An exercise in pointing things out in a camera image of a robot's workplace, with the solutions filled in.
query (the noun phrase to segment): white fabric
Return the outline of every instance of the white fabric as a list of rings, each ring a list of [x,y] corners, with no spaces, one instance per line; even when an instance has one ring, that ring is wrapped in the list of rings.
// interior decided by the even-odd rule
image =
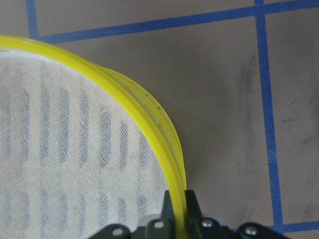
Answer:
[[[0,238],[81,239],[160,213],[167,184],[109,94],[61,63],[0,52]]]

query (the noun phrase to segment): blue tape line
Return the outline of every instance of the blue tape line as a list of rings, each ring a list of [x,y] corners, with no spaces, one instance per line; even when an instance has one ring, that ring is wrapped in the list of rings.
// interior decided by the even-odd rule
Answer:
[[[35,0],[25,0],[26,14],[28,18],[29,36],[33,39],[39,38],[38,22],[36,19]]]
[[[308,9],[319,6],[319,0],[295,0],[265,5],[265,14]]]
[[[263,2],[262,0],[255,0],[255,3],[262,3],[262,2]],[[54,44],[54,43],[61,43],[61,42],[132,34],[132,33],[145,32],[145,31],[154,31],[154,30],[160,30],[160,29],[189,26],[189,25],[224,21],[224,20],[230,20],[230,19],[238,19],[243,17],[257,16],[260,14],[279,13],[283,11],[306,9],[306,8],[312,8],[312,7],[318,7],[318,6],[319,6],[319,0],[288,1],[288,2],[279,2],[279,3],[265,4],[265,5],[257,4],[255,6],[243,7],[243,8],[232,9],[232,10],[225,10],[225,11],[218,11],[218,12],[211,12],[211,13],[204,13],[204,14],[197,14],[197,15],[190,15],[190,16],[173,17],[168,19],[145,21],[145,22],[139,22],[139,23],[126,24],[126,25],[110,26],[110,27],[96,28],[96,29],[90,29],[90,30],[47,35],[47,36],[39,37],[39,40]]]
[[[263,5],[264,0],[254,0],[254,5]]]
[[[76,41],[84,39],[92,39],[99,37],[108,37],[115,35],[124,35],[145,31],[154,31],[173,27],[197,25],[208,22],[224,21],[242,17],[254,16],[256,9],[254,7],[244,7],[226,11],[218,11],[190,16],[173,17],[167,19],[145,21],[126,25],[118,25],[111,27],[103,27],[97,29],[75,31],[70,33],[62,33],[40,37],[41,40],[48,43],[60,43],[66,41]]]
[[[265,15],[256,16],[256,27],[274,230],[283,233]]]
[[[274,226],[268,226],[267,228],[273,231],[275,230]]]
[[[304,232],[311,230],[319,230],[319,221],[284,225],[285,233]]]

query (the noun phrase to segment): yellow plastic hoop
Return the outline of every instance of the yellow plastic hoop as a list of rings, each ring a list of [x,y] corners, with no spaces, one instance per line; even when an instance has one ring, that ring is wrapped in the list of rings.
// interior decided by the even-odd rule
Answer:
[[[0,48],[39,54],[71,67],[91,79],[124,108],[159,160],[172,201],[176,238],[187,238],[186,177],[180,141],[167,113],[155,98],[131,79],[56,46],[21,37],[0,36]]]

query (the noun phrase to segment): black clamp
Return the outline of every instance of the black clamp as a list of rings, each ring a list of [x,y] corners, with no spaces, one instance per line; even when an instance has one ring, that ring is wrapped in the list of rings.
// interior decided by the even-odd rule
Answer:
[[[195,192],[186,190],[188,226],[190,239],[288,239],[257,223],[245,223],[237,232],[211,218],[204,217]],[[139,226],[134,232],[121,224],[112,224],[89,239],[174,239],[174,214],[168,191],[165,191],[161,216],[146,226]]]

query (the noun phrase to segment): screw head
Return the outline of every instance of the screw head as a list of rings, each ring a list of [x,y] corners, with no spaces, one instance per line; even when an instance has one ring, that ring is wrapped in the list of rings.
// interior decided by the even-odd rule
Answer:
[[[155,223],[154,223],[154,227],[155,227],[156,229],[161,229],[161,228],[164,227],[164,222],[163,222],[163,221],[155,222]]]
[[[213,221],[212,219],[205,218],[201,221],[201,224],[205,228],[211,228],[213,226]]]
[[[258,234],[258,231],[253,226],[247,226],[247,227],[245,227],[245,233],[248,234],[248,235],[255,236],[255,235]]]
[[[123,234],[123,230],[121,228],[115,228],[113,231],[112,231],[112,235],[113,236],[120,236]]]

